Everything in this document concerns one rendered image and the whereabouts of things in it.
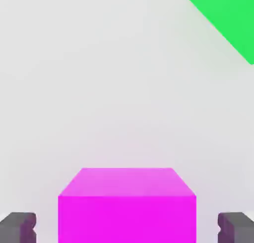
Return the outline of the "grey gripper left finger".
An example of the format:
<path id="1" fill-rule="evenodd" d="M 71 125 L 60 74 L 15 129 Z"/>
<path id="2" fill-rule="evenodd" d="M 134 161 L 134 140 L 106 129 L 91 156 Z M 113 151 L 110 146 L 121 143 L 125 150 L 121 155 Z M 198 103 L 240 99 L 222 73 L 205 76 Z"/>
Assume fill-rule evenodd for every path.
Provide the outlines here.
<path id="1" fill-rule="evenodd" d="M 11 212 L 0 221 L 0 243 L 37 243 L 36 214 Z"/>

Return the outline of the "small magenta cube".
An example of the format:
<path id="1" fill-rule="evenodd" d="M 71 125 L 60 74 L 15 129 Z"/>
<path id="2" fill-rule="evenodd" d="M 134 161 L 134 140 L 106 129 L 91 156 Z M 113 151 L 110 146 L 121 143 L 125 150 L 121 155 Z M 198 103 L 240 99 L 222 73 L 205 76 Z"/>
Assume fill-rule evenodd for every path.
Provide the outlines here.
<path id="1" fill-rule="evenodd" d="M 196 243 L 196 195 L 172 168 L 83 168 L 58 197 L 58 243 Z"/>

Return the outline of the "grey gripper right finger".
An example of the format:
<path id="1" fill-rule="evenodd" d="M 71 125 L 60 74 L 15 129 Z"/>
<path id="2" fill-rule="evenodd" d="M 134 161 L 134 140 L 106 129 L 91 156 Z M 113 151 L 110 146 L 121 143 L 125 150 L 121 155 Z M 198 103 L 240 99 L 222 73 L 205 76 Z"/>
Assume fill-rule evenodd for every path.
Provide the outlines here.
<path id="1" fill-rule="evenodd" d="M 218 243 L 254 243 L 254 218 L 243 212 L 218 214 Z"/>

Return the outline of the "large green box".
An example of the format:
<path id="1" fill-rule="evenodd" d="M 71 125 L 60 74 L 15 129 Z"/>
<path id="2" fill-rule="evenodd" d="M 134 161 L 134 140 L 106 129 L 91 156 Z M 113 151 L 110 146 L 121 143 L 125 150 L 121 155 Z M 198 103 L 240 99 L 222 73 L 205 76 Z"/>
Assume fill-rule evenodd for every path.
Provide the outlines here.
<path id="1" fill-rule="evenodd" d="M 190 1 L 254 65 L 254 0 Z"/>

